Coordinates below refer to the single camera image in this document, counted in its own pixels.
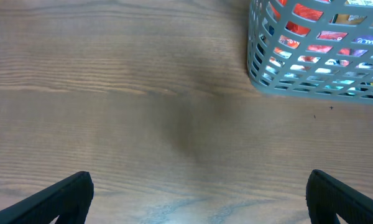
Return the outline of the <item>orange spaghetti packet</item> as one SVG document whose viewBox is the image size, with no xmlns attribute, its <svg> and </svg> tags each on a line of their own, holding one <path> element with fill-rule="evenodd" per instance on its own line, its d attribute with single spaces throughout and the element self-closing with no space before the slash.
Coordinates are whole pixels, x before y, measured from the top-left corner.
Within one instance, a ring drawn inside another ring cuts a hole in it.
<svg viewBox="0 0 373 224">
<path fill-rule="evenodd" d="M 279 0 L 269 1 L 274 21 L 283 22 L 286 30 L 306 36 L 315 29 L 358 34 L 373 29 L 373 1 L 349 0 Z"/>
</svg>

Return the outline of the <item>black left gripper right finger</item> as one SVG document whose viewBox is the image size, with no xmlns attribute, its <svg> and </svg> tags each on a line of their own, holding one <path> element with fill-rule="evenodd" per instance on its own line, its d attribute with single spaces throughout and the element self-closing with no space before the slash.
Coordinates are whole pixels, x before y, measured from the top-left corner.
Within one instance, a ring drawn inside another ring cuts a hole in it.
<svg viewBox="0 0 373 224">
<path fill-rule="evenodd" d="M 373 224 L 373 199 L 322 170 L 312 170 L 306 185 L 306 204 L 312 224 Z"/>
</svg>

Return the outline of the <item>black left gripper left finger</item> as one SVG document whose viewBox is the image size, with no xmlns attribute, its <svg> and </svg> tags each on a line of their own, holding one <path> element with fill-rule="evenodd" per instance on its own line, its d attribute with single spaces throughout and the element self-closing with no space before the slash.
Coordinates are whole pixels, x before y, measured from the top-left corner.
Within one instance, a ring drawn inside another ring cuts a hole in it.
<svg viewBox="0 0 373 224">
<path fill-rule="evenodd" d="M 0 211 L 0 224 L 84 224 L 94 195 L 89 172 L 80 171 Z"/>
</svg>

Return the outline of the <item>Kleenex tissue multipack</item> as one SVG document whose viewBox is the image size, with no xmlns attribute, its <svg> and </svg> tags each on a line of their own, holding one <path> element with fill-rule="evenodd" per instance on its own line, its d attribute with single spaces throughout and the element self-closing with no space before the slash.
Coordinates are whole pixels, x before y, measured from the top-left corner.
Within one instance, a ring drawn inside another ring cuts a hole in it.
<svg viewBox="0 0 373 224">
<path fill-rule="evenodd" d="M 340 49 L 328 57 L 330 45 L 309 45 L 298 53 L 301 43 L 284 35 L 279 38 L 267 61 L 256 60 L 264 66 L 260 82 L 276 90 L 316 93 L 373 99 L 373 63 L 359 62 L 344 57 L 359 58 L 367 53 L 363 49 Z"/>
</svg>

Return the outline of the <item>grey plastic basket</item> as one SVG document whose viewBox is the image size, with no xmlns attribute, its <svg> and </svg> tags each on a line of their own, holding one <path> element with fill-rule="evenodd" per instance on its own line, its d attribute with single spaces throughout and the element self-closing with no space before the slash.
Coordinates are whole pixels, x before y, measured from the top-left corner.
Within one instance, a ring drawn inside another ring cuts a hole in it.
<svg viewBox="0 0 373 224">
<path fill-rule="evenodd" d="M 373 104 L 373 1 L 252 0 L 247 69 L 266 93 Z"/>
</svg>

